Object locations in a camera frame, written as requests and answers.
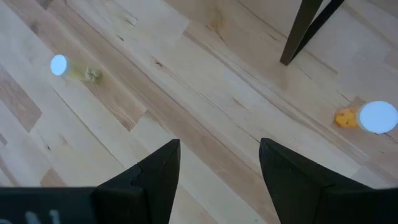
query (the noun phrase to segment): chair leg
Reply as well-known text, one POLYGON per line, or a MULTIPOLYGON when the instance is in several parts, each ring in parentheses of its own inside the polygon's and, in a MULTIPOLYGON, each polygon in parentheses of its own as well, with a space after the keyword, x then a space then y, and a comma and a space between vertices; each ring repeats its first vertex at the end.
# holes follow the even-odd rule
POLYGON ((344 0, 331 0, 327 7, 313 21, 322 1, 303 0, 301 3, 285 49, 280 58, 280 62, 284 65, 288 65, 293 60, 344 0))

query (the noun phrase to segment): wooden floor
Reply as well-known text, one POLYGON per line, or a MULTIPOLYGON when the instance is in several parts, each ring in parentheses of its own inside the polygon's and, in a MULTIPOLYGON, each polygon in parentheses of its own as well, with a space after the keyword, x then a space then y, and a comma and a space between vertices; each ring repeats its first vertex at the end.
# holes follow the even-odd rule
POLYGON ((398 131, 333 113, 398 107, 398 5, 346 1, 285 67, 300 0, 0 0, 0 185, 98 185, 182 141, 171 223, 279 223, 259 140, 374 188, 398 186, 398 131), (54 54, 101 83, 50 73, 54 54))

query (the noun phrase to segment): white round cap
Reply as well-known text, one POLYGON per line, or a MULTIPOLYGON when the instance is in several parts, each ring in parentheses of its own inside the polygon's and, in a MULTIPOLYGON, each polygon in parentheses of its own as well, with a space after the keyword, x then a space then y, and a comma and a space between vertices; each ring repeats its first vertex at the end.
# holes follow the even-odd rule
POLYGON ((51 72, 56 75, 64 75, 68 69, 68 60, 63 55, 56 55, 51 59, 51 72))
POLYGON ((358 113, 359 125, 372 133, 391 131, 398 123, 398 111, 385 101, 366 103, 358 113))

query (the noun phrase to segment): black plastic part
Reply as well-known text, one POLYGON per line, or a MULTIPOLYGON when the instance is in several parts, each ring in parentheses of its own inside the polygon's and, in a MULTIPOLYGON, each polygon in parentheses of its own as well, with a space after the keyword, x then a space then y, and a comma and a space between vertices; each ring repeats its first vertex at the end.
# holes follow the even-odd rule
POLYGON ((314 20, 323 0, 302 0, 296 15, 292 30, 280 58, 280 62, 288 65, 304 48, 321 26, 339 8, 344 0, 331 0, 324 10, 314 20))
POLYGON ((0 188, 0 223, 166 224, 179 171, 173 139, 99 187, 0 188))
POLYGON ((281 224, 398 223, 398 189, 374 190, 271 139, 259 157, 281 224))

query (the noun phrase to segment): small object on floor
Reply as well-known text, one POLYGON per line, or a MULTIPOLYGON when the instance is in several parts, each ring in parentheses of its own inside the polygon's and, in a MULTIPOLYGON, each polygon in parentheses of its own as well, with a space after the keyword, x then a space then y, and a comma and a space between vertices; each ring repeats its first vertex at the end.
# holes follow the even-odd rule
POLYGON ((51 72, 56 76, 69 76, 88 82, 99 82, 102 72, 90 66, 72 62, 64 55, 56 55, 51 59, 51 72))
POLYGON ((398 111, 390 103, 373 101, 337 111, 335 123, 341 128, 361 128, 371 133, 383 134, 397 125, 398 111))

